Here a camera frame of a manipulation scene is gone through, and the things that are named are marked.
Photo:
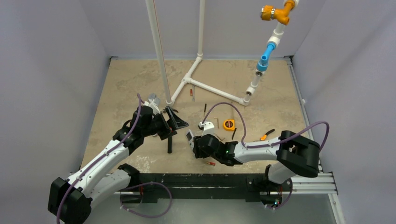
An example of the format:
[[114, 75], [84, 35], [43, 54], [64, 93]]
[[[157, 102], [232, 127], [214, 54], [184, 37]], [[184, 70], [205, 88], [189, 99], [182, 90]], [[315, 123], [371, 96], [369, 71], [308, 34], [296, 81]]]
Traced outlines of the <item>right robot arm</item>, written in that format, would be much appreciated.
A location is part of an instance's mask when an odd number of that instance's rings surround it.
[[212, 134], [194, 136], [186, 133], [188, 143], [196, 158], [212, 157], [226, 166], [252, 161], [276, 161], [262, 177], [263, 186], [273, 190], [286, 180], [299, 175], [315, 178], [319, 174], [320, 145], [304, 136], [291, 138], [294, 132], [282, 131], [278, 138], [263, 142], [221, 142]]

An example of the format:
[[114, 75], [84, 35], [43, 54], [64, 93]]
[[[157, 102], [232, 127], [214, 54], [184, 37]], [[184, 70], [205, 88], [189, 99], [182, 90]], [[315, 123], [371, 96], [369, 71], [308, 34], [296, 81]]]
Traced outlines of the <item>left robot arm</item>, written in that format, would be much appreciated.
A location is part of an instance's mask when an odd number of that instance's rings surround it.
[[82, 224], [94, 207], [116, 191], [142, 191], [144, 184], [136, 168], [123, 164], [111, 175], [108, 172], [140, 147], [146, 137], [158, 135], [166, 140], [188, 127], [170, 107], [165, 112], [168, 119], [161, 112], [154, 113], [150, 106], [138, 106], [132, 119], [92, 161], [66, 179], [59, 177], [52, 182], [48, 211], [56, 216], [57, 223]]

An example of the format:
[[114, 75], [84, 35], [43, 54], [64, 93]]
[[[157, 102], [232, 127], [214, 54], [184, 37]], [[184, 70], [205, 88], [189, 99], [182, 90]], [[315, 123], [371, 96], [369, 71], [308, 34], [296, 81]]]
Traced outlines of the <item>white remote control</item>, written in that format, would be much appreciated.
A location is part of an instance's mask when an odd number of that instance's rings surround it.
[[194, 149], [194, 134], [191, 131], [191, 129], [188, 129], [185, 136], [187, 138], [190, 148], [193, 150]]

